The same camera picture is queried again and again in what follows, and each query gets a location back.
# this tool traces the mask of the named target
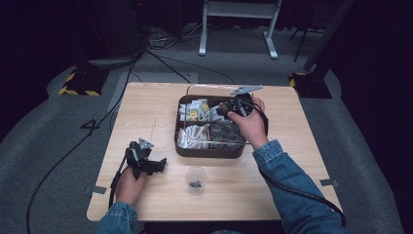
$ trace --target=jacket sleeve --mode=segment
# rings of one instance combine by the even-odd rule
[[[252,155],[258,168],[284,186],[323,197],[310,177],[282,151],[276,140],[256,149]],[[286,233],[347,233],[341,216],[328,206],[284,191],[268,183]]]
[[[96,234],[132,234],[136,211],[127,203],[116,202],[97,225]]]

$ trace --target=wrist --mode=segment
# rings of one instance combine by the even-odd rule
[[[258,137],[255,140],[252,140],[250,142],[252,148],[254,150],[258,149],[259,147],[263,146],[264,144],[268,143],[269,140],[264,136],[264,137]]]

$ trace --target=small clear cup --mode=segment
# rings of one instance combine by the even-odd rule
[[[188,184],[188,191],[194,196],[199,196],[204,192],[207,184],[207,171],[203,167],[193,166],[185,173]]]

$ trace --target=person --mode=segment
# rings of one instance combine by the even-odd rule
[[[265,111],[263,100],[255,97],[253,102]],[[252,156],[262,173],[287,187],[323,197],[310,177],[282,151],[280,143],[268,140],[264,123],[256,110],[246,117],[229,112],[228,117],[240,127],[244,138],[251,144],[254,149]],[[135,180],[131,170],[124,171],[116,189],[117,202],[100,220],[96,233],[132,233],[132,226],[137,221],[133,205],[139,198],[145,179],[146,175],[143,175]],[[325,204],[279,189],[272,183],[268,185],[285,233],[347,233],[341,216]],[[266,231],[276,233],[273,229]],[[240,232],[223,227],[215,233]]]

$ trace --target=hand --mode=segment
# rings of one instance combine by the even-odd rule
[[[264,101],[256,97],[252,101],[258,104],[263,112],[265,111]],[[230,111],[228,117],[238,125],[244,138],[252,145],[254,150],[269,141],[265,135],[264,121],[256,110],[252,110],[246,117]]]
[[[146,177],[146,173],[140,173],[139,179],[136,180],[133,176],[132,169],[127,168],[122,173],[118,186],[116,187],[116,201],[128,203],[133,207],[143,190]]]

